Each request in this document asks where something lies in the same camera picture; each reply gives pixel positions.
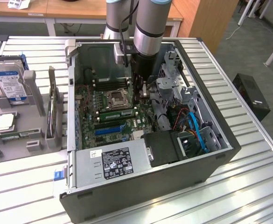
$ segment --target grey cylindrical robot link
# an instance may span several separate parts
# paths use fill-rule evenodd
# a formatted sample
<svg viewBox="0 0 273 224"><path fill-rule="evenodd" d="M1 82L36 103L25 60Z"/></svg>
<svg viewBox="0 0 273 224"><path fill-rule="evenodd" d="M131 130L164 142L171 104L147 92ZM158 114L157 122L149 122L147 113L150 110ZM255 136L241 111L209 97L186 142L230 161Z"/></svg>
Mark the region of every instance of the grey cylindrical robot link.
<svg viewBox="0 0 273 224"><path fill-rule="evenodd" d="M130 13L131 0L106 0L106 28L104 39L120 39L119 25ZM129 38L129 20L122 24L124 38Z"/></svg>
<svg viewBox="0 0 273 224"><path fill-rule="evenodd" d="M172 0L140 0L134 45L143 55L159 52Z"/></svg>

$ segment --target blue tab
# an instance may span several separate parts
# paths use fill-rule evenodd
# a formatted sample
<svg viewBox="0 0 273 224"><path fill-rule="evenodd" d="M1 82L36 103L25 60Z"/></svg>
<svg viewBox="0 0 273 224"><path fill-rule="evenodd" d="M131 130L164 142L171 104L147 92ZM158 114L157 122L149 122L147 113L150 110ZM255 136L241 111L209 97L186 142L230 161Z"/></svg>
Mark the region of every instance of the blue tab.
<svg viewBox="0 0 273 224"><path fill-rule="evenodd" d="M53 181L60 181L65 178L63 171L55 171Z"/></svg>
<svg viewBox="0 0 273 224"><path fill-rule="evenodd" d="M29 68L28 68L28 63L27 63L27 61L26 61L26 57L25 57L25 55L24 55L24 54L22 54L20 57L21 57L21 60L22 60L22 63L23 63L24 69L25 69L25 70L29 70Z"/></svg>

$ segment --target cpu socket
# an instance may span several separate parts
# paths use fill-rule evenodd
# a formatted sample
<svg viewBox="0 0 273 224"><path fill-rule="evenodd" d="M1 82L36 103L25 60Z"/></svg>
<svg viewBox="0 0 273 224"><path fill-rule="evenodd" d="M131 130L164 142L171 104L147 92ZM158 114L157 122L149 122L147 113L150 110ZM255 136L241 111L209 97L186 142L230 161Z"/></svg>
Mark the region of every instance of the cpu socket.
<svg viewBox="0 0 273 224"><path fill-rule="evenodd" d="M126 97L127 91L124 89L118 89L109 91L106 93L108 106L111 110L129 108L131 105Z"/></svg>

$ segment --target blue latch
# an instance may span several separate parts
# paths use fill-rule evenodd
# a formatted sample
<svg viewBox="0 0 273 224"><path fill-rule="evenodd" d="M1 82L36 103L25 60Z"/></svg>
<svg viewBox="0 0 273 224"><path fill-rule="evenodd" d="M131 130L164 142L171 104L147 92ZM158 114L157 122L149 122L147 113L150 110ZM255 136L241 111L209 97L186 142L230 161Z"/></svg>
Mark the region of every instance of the blue latch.
<svg viewBox="0 0 273 224"><path fill-rule="evenodd" d="M53 181L60 181L65 178L64 171L55 171Z"/></svg>

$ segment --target paper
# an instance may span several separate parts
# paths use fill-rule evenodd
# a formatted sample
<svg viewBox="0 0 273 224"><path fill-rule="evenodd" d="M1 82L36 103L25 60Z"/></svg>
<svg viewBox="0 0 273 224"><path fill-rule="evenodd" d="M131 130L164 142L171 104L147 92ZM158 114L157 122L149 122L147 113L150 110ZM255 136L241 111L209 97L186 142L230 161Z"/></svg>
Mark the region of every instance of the paper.
<svg viewBox="0 0 273 224"><path fill-rule="evenodd" d="M30 0L10 0L7 4L8 8L25 9L28 8Z"/></svg>

